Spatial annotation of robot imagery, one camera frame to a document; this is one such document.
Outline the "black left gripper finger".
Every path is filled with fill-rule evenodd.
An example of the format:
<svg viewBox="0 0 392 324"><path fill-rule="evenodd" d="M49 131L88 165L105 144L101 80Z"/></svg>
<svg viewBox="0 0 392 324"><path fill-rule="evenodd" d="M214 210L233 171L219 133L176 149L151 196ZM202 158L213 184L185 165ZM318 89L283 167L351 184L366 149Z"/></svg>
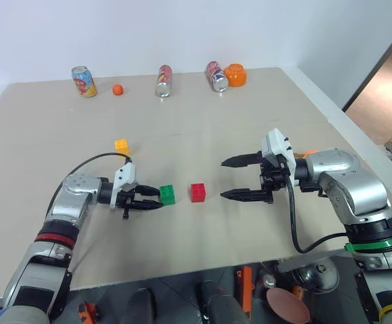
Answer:
<svg viewBox="0 0 392 324"><path fill-rule="evenodd" d="M154 210L154 209L160 209L163 207L163 203L155 201L155 200L133 200L131 202L131 209L135 210Z"/></svg>
<svg viewBox="0 0 392 324"><path fill-rule="evenodd" d="M159 196L160 191L158 188L154 188L152 186L141 185L138 184L135 187L135 192L142 195L142 196Z"/></svg>

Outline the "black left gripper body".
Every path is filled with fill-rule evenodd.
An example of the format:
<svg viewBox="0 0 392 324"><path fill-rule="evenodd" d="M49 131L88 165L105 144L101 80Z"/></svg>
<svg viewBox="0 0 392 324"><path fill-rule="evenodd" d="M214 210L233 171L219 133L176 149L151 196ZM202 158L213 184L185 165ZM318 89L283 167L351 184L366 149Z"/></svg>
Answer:
<svg viewBox="0 0 392 324"><path fill-rule="evenodd" d="M129 191L120 190L117 193L116 207L123 209L123 219L130 217L130 209L141 210L142 205L139 200L135 199L136 193L138 192L138 185Z"/></svg>

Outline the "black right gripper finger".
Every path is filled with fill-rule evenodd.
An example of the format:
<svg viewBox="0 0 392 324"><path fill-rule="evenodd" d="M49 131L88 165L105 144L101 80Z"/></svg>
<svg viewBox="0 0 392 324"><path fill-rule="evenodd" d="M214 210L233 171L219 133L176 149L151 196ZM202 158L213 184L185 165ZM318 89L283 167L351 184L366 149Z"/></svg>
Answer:
<svg viewBox="0 0 392 324"><path fill-rule="evenodd" d="M261 152L258 151L257 153L249 153L249 154L230 157L224 160L221 163L221 166L233 167L233 168L247 167L249 165L259 164L261 159L262 159Z"/></svg>
<svg viewBox="0 0 392 324"><path fill-rule="evenodd" d="M266 193L264 190L251 190L249 188L240 188L221 192L223 198L236 200L240 202L266 202Z"/></svg>

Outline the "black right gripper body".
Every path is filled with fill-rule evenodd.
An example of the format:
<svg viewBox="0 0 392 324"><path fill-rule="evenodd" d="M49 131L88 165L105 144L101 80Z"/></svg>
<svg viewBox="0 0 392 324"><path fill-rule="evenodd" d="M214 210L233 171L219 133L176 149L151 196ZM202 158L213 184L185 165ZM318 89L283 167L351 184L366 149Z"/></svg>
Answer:
<svg viewBox="0 0 392 324"><path fill-rule="evenodd" d="M294 185L294 177L291 175L289 163L283 155L274 156L274 162L271 163L266 157L258 152L258 162L260 164L260 185L264 192L264 201L273 204L273 192L287 187L287 181Z"/></svg>

